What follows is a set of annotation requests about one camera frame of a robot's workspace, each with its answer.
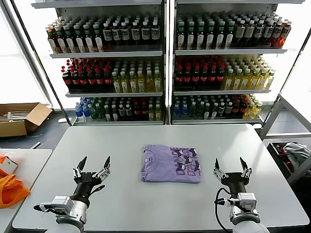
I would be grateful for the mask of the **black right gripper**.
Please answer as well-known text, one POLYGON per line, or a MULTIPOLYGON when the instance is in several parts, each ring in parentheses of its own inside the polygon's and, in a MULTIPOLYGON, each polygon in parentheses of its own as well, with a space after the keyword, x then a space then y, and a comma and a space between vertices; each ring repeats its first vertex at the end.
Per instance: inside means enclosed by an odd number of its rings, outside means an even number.
POLYGON ((229 188, 232 196, 237 196, 239 193, 246 193, 245 186, 249 184, 249 177, 252 173, 252 168, 248 167, 246 161, 240 157, 240 162, 243 172, 225 173, 220 169, 218 159, 215 159, 213 174, 221 181, 221 184, 229 188))

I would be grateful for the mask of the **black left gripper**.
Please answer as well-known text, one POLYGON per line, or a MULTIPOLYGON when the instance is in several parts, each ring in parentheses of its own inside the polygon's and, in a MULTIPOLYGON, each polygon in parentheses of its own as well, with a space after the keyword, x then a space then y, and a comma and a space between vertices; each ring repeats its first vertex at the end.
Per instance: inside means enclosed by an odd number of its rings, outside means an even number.
POLYGON ((79 199, 88 199, 93 187, 100 185, 102 181, 104 181, 110 174, 110 156, 108 156, 107 160, 103 168, 95 172, 82 172, 87 157, 85 156, 73 170, 74 181, 77 184, 77 187, 72 195, 73 200, 79 199))

